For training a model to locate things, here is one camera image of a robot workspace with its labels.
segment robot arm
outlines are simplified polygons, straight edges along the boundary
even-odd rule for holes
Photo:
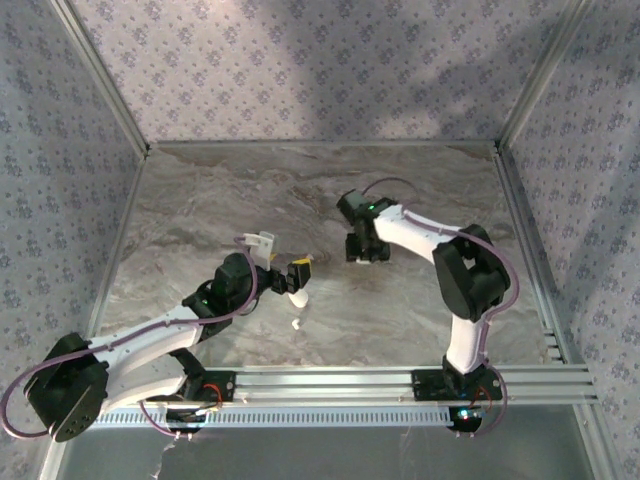
[[[478,225],[465,229],[443,225],[411,212],[409,220],[402,205],[387,198],[370,202],[357,191],[347,192],[337,206],[354,227],[347,235],[347,261],[388,260],[393,243],[435,265],[440,291],[452,311],[444,373],[452,389],[466,389],[484,368],[485,312],[502,301],[510,279],[490,252],[445,232],[465,232],[490,243],[486,231]],[[465,260],[475,264],[467,268]]]
[[[309,261],[290,263],[285,275],[270,264],[272,235],[245,234],[244,241],[256,266],[255,302],[270,289],[280,295],[286,293],[296,305],[304,305],[308,297],[303,287],[311,275]],[[216,269],[213,279],[160,317],[89,340],[78,333],[60,339],[46,360],[89,348],[107,348],[45,368],[31,377],[25,395],[48,433],[57,442],[70,440],[98,415],[149,398],[171,397],[201,404],[231,400],[235,374],[207,372],[186,349],[228,327],[232,318],[208,324],[199,324],[198,319],[233,315],[248,301],[252,283],[247,258],[233,253]],[[162,322],[166,327],[149,328]],[[125,337],[135,338],[111,346]],[[215,390],[206,388],[213,384]]]

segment red wire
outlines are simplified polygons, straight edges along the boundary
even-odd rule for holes
[[[475,403],[480,398],[480,392],[484,393],[484,395],[489,399],[489,408],[487,409],[487,412],[490,412],[491,408],[493,407],[493,399],[491,398],[491,395],[489,395],[489,391],[486,388],[484,388],[482,385],[480,385],[476,390],[476,394],[473,397],[473,401],[469,404],[467,408],[471,408],[475,405]]]
[[[214,383],[207,383],[205,385],[202,386],[202,388],[211,388],[212,390],[214,390],[217,394],[218,394],[218,400],[216,401],[216,407],[219,407],[220,405],[222,405],[222,392],[220,391],[220,388],[218,388],[218,386]]]

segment marble floor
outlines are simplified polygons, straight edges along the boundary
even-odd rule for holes
[[[496,317],[494,363],[548,361],[542,326],[507,204],[485,149],[427,146],[190,147],[154,150],[145,167],[103,332],[158,316],[213,273],[233,237],[278,236],[275,264],[313,258],[304,310],[266,292],[254,313],[194,347],[207,366],[438,365],[450,313],[435,269],[401,248],[387,264],[344,261],[348,225],[335,208],[346,191],[381,177],[413,181],[412,207],[436,221],[478,223],[513,260],[517,304]],[[371,195],[408,200],[407,187],[381,184]],[[292,321],[299,318],[295,330]]]

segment wall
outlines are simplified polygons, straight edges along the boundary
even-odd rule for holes
[[[560,316],[640,478],[640,7],[599,3],[512,150]]]
[[[48,2],[1,2],[0,391],[62,335],[85,331],[137,167]],[[41,429],[24,397],[10,414]],[[34,443],[0,432],[0,478]]]
[[[497,138],[564,5],[74,3],[151,142]]]

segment yellow object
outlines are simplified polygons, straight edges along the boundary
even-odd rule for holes
[[[298,265],[304,265],[305,263],[309,264],[309,271],[311,271],[311,259],[310,258],[301,258],[300,260],[294,260],[292,263],[298,264]]]

